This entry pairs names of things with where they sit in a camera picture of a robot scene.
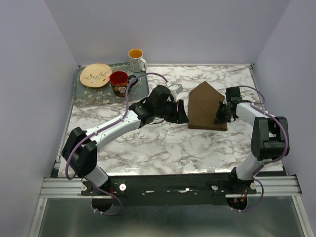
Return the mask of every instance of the white mug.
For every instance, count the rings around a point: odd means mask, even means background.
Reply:
[[[143,55],[143,51],[137,48],[129,51],[129,64],[133,72],[139,73],[147,70],[147,62],[143,59]]]

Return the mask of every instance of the metal frame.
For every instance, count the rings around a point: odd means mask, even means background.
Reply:
[[[299,196],[301,188],[295,176],[289,177],[257,177],[262,182],[265,189],[266,197],[280,196]],[[67,180],[44,179],[40,198],[92,198],[92,196],[81,195],[81,179]],[[249,197],[259,197],[261,195],[261,187],[257,186],[257,194],[248,195]],[[226,195],[227,198],[237,198],[240,194]],[[94,196],[94,198],[111,198],[110,196]]]
[[[39,198],[36,206],[35,215],[31,225],[29,237],[36,237],[40,234],[40,227],[44,218],[44,213],[47,205],[47,198]]]
[[[294,206],[295,206],[298,218],[300,220],[304,235],[306,237],[314,237],[312,228],[310,226],[310,223],[309,223],[307,215],[306,215],[306,211],[305,211],[305,208],[304,208],[304,205],[302,202],[302,198],[300,196],[295,196],[292,198],[293,198]]]
[[[149,64],[152,67],[159,66],[214,66],[217,64]],[[256,81],[253,75],[252,64],[246,64],[250,70],[250,74],[256,85]],[[60,154],[64,145],[67,130],[70,122],[71,112],[73,109],[73,103],[70,106],[70,110],[67,116],[67,123],[65,124],[62,141],[57,153],[54,169],[60,167]],[[300,197],[302,191],[300,189],[298,180],[295,176],[283,176],[283,177],[257,177],[265,188],[265,197],[279,197],[279,196],[292,196],[293,202],[306,237],[314,237],[313,231],[309,224],[302,199]],[[35,215],[32,221],[29,237],[37,237],[40,233],[40,227],[44,218],[44,213],[47,205],[48,198],[92,198],[81,195],[81,179],[67,180],[64,178],[45,178],[42,183],[42,189],[39,195],[38,204],[36,207]],[[249,195],[250,197],[258,197],[261,195],[261,187],[257,186],[257,194]],[[226,195],[227,198],[239,197],[239,195]],[[97,196],[93,198],[110,198],[109,196]]]

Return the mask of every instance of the coffee mug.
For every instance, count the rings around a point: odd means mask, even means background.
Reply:
[[[112,90],[114,92],[114,95],[119,97],[124,97],[126,95],[126,89],[129,85],[129,80],[132,78],[135,78],[135,75],[128,75],[126,72],[117,71],[110,75],[110,83]]]
[[[132,49],[129,53],[129,64],[133,72],[139,73],[147,70],[147,62],[143,59],[143,51],[140,49]]]

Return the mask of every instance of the red mug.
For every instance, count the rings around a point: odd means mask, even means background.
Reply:
[[[129,80],[135,78],[135,75],[128,75],[126,72],[117,71],[110,75],[110,83],[114,95],[119,97],[124,97],[126,95],[126,89],[129,85]],[[138,80],[136,80],[130,87],[135,85]]]

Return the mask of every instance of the mug handle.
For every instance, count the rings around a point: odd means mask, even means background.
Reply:
[[[135,76],[135,75],[130,75],[130,76],[128,76],[128,81],[130,81],[132,78],[136,78],[136,76]],[[136,81],[134,81],[133,84],[130,85],[130,87],[132,87],[133,85],[135,85],[137,82],[138,82],[138,79],[137,79]]]
[[[146,71],[147,70],[147,62],[146,62],[146,60],[145,59],[143,59],[143,58],[141,58],[140,59],[140,61],[142,61],[143,62],[143,68],[142,68],[142,71]]]

